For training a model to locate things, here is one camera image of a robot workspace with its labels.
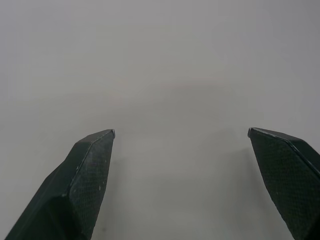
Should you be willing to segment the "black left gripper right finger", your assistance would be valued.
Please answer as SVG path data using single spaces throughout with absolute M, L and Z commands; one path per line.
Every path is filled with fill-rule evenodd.
M 277 131 L 248 130 L 264 185 L 294 240 L 320 240 L 320 154 Z

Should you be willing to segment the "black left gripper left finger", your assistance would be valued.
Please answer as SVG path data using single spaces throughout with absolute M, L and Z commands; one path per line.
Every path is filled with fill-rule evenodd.
M 77 141 L 4 240 L 91 240 L 106 192 L 114 129 Z

